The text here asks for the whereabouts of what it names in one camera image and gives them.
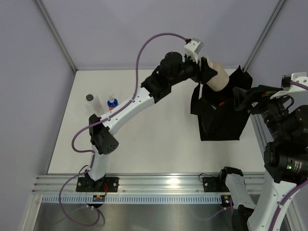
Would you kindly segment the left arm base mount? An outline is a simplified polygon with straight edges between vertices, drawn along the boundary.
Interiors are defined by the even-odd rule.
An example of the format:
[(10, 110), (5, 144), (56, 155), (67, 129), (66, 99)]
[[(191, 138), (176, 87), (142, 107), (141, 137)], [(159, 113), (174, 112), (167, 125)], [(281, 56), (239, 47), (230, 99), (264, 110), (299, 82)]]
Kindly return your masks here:
[(104, 177), (98, 181), (94, 181), (89, 177), (80, 177), (77, 180), (76, 192), (80, 193), (116, 193), (118, 191), (118, 177)]

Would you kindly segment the blue orange pump bottle back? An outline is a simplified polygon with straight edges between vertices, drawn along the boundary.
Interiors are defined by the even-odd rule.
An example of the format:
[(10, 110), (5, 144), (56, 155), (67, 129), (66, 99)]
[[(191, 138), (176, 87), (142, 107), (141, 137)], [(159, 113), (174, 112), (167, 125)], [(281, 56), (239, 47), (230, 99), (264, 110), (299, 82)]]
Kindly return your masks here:
[(110, 111), (118, 106), (118, 100), (114, 97), (114, 94), (109, 96), (107, 105)]

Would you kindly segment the black canvas bag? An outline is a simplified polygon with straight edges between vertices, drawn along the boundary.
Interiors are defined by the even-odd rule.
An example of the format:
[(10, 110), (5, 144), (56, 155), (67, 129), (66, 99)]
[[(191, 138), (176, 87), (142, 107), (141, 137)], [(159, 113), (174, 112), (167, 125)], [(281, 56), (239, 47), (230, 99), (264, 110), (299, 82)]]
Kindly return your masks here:
[(193, 90), (190, 114), (198, 117), (201, 141), (236, 141), (240, 139), (249, 119), (246, 111), (235, 110), (233, 88), (250, 90), (253, 78), (239, 66), (230, 76), (227, 86), (213, 91), (198, 84)]

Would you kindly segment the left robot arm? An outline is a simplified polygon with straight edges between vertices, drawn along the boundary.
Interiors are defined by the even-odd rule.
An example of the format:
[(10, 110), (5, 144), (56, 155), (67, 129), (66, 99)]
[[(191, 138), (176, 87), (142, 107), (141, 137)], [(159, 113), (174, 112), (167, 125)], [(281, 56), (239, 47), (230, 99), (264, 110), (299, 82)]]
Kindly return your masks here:
[(103, 188), (107, 157), (119, 146), (114, 135), (124, 124), (170, 94), (172, 86), (188, 79), (205, 84), (217, 74), (214, 64), (206, 57), (194, 61), (178, 52), (169, 52), (141, 83), (132, 99), (123, 102), (108, 115), (92, 115), (89, 118), (89, 133), (94, 157), (86, 173), (87, 187), (93, 192)]

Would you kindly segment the beige pump bottle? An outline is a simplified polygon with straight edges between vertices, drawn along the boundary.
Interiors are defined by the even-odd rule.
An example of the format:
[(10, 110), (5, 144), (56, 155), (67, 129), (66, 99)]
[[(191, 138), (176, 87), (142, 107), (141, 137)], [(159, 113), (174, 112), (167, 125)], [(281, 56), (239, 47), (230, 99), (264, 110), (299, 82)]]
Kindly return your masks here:
[(208, 61), (208, 65), (209, 65), (210, 68), (215, 70), (217, 72), (217, 74), (207, 82), (207, 85), (213, 91), (223, 90), (229, 82), (229, 75), (224, 70), (221, 63)]

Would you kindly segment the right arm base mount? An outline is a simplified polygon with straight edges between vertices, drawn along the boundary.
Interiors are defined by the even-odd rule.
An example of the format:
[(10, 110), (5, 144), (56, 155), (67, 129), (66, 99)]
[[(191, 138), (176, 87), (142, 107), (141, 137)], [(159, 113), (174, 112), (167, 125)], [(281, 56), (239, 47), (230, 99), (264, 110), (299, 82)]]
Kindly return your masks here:
[(226, 187), (225, 183), (222, 182), (219, 177), (203, 177), (203, 188), (206, 193), (227, 193), (229, 189)]

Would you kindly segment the clear bottle black cap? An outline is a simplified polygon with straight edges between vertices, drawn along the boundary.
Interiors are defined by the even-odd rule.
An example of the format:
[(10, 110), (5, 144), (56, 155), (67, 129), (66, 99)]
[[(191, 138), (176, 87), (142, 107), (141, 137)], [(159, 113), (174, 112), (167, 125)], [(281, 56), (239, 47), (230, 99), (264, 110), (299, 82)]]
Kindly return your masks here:
[(87, 94), (84, 105), (90, 113), (93, 113), (96, 116), (103, 114), (103, 106), (96, 94)]

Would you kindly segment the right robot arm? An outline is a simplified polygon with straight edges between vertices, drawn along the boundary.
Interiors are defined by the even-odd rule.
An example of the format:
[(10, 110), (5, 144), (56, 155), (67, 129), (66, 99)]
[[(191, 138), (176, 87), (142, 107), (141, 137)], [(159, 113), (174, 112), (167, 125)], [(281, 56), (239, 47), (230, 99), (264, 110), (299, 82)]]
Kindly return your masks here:
[(250, 90), (235, 87), (233, 93), (235, 110), (261, 115), (273, 140), (264, 151), (264, 182), (257, 203), (237, 168), (224, 167), (218, 186), (231, 194), (233, 230), (277, 231), (294, 195), (308, 183), (308, 107), (289, 112), (284, 103), (292, 96), (264, 85)]

